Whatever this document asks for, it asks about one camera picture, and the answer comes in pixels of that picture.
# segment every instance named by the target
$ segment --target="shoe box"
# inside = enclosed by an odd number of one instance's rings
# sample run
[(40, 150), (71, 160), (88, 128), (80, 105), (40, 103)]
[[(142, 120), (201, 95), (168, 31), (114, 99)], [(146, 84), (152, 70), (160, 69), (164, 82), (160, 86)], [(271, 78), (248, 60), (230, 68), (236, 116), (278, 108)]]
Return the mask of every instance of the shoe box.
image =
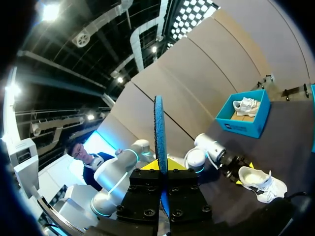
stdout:
[[(233, 101), (241, 101), (243, 97), (252, 98), (260, 102), (259, 109), (255, 117), (236, 118)], [(216, 117), (216, 121), (223, 130), (234, 132), (253, 138), (259, 138), (270, 109), (270, 101), (265, 90), (256, 90), (232, 94), (226, 101), (221, 111)]]
[[(311, 89), (312, 89), (313, 105), (314, 105), (314, 111), (315, 111), (315, 85), (311, 85)], [(315, 130), (314, 130), (314, 139), (313, 139), (312, 152), (315, 153)]]

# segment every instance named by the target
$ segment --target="table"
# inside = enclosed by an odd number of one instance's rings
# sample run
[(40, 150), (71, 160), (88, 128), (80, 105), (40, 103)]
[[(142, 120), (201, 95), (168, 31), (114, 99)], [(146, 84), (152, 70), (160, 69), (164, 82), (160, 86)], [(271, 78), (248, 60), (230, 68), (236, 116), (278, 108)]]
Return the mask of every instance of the table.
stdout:
[[(282, 180), (288, 194), (310, 192), (315, 180), (314, 109), (311, 101), (272, 102), (259, 139), (223, 131), (214, 121), (206, 134), (228, 150), (244, 154), (256, 169)], [(207, 161), (200, 189), (212, 206), (215, 223), (234, 226), (266, 206), (256, 195), (232, 183)]]

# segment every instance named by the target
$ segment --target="ceiling light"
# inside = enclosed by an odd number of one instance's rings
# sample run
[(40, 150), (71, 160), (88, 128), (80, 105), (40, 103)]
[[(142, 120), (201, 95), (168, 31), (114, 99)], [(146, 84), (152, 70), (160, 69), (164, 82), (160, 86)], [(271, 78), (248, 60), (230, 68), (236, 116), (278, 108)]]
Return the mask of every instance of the ceiling light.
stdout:
[(93, 115), (88, 115), (88, 120), (93, 120), (94, 119), (94, 116)]
[(9, 140), (9, 136), (7, 134), (4, 134), (3, 137), (1, 138), (1, 140), (6, 143)]
[(117, 81), (118, 81), (118, 83), (122, 83), (124, 80), (122, 79), (122, 77), (118, 77)]
[(198, 13), (198, 12), (200, 11), (200, 7), (199, 7), (199, 6), (195, 6), (195, 7), (193, 8), (193, 10)]
[(196, 18), (200, 20), (201, 17), (202, 17), (202, 15), (200, 15), (199, 13), (197, 13)]
[(44, 6), (43, 11), (43, 21), (54, 21), (57, 19), (59, 14), (59, 5), (58, 4), (50, 4)]
[(195, 15), (190, 14), (190, 15), (188, 16), (188, 18), (191, 19), (191, 20), (193, 20), (193, 19), (195, 19)]
[(153, 47), (152, 47), (152, 52), (153, 52), (153, 53), (156, 53), (157, 50), (158, 50), (158, 48), (157, 48), (156, 46), (153, 46)]
[(207, 8), (205, 5), (203, 5), (203, 6), (201, 7), (201, 10), (202, 10), (203, 12), (206, 12), (206, 11), (208, 10), (208, 8)]
[(197, 25), (197, 21), (192, 21), (192, 22), (191, 22), (191, 25), (192, 25), (192, 26), (196, 26), (196, 25)]
[(10, 85), (5, 87), (5, 90), (9, 93), (14, 94), (14, 96), (18, 96), (21, 93), (21, 89), (17, 85)]
[(212, 6), (210, 6), (209, 10), (203, 15), (204, 18), (208, 18), (212, 16), (212, 14), (216, 11), (216, 9)]

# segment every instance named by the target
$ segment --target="white sneaker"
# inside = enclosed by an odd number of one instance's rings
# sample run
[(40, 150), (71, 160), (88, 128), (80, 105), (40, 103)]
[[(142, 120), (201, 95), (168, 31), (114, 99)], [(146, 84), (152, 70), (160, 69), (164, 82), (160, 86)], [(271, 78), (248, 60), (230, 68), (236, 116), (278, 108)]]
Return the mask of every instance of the white sneaker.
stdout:
[(262, 203), (270, 203), (275, 198), (284, 198), (287, 192), (286, 184), (272, 177), (271, 171), (267, 175), (261, 170), (243, 166), (239, 169), (238, 175), (243, 187), (253, 191), (258, 201)]
[(256, 116), (259, 106), (260, 102), (246, 97), (243, 97), (242, 101), (233, 101), (233, 107), (238, 116), (254, 117)]

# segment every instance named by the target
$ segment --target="man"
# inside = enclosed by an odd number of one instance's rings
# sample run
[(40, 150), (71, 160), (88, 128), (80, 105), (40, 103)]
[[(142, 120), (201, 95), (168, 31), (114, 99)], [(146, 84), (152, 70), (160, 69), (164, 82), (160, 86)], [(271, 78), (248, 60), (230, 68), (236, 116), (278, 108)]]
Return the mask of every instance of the man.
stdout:
[[(122, 151), (122, 149), (116, 150), (115, 155), (119, 155)], [(66, 148), (66, 153), (76, 160), (83, 161), (83, 179), (85, 183), (87, 185), (91, 185), (97, 191), (100, 191), (102, 187), (95, 181), (94, 170), (91, 168), (90, 164), (93, 162), (95, 157), (101, 157), (105, 162), (109, 159), (114, 158), (114, 156), (111, 156), (104, 152), (99, 152), (98, 154), (88, 154), (87, 151), (84, 149), (83, 144), (77, 142), (70, 143)]]

